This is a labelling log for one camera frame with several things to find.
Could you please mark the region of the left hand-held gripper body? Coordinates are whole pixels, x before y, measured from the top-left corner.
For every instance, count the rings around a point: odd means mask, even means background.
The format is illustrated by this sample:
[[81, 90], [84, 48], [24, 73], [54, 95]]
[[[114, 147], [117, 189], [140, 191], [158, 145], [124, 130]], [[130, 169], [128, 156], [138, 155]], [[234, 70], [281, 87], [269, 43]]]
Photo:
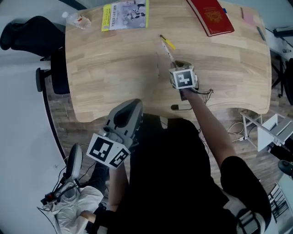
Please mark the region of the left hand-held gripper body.
[[138, 145], [135, 134], [142, 115], [140, 99], [125, 101], [112, 109], [106, 123], [93, 134], [87, 156], [109, 168], [118, 168]]

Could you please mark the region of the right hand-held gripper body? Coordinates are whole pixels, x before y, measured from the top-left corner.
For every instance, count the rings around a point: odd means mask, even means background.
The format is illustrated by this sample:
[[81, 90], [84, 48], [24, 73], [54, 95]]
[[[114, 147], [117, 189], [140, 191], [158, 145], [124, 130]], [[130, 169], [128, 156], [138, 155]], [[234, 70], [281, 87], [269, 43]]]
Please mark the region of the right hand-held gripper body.
[[198, 77], [195, 74], [194, 66], [185, 61], [175, 60], [169, 69], [170, 83], [180, 94], [181, 101], [186, 101], [182, 90], [188, 89], [192, 92], [198, 91], [196, 88]]

